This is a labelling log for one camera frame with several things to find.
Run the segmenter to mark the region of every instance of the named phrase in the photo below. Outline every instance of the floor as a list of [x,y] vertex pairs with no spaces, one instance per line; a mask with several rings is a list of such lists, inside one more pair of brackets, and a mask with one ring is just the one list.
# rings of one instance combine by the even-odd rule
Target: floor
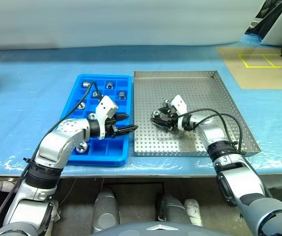
[[[73,184],[62,179],[56,198],[62,200]],[[249,236],[250,231],[238,210],[227,206],[213,178],[130,178],[77,179],[68,198],[61,205],[61,219],[54,224],[54,236],[87,236],[95,198],[102,187],[109,187],[118,201],[121,223],[155,221],[155,200],[170,193],[181,202],[195,198],[200,205],[203,225],[236,236]],[[275,198],[282,200],[282,189],[272,189]]]

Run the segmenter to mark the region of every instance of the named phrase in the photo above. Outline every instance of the metal tray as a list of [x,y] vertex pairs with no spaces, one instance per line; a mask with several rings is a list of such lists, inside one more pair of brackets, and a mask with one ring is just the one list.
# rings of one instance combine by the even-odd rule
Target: metal tray
[[[261,151],[217,71],[135,71],[134,119],[139,126],[135,131],[135,155],[208,156],[197,133],[177,130],[167,133],[150,122],[152,111],[177,94],[185,100],[188,111],[213,108],[235,116],[244,132],[242,150],[247,156]],[[223,128],[219,118],[214,120]],[[225,120],[230,136],[237,141],[238,126],[230,118]]]

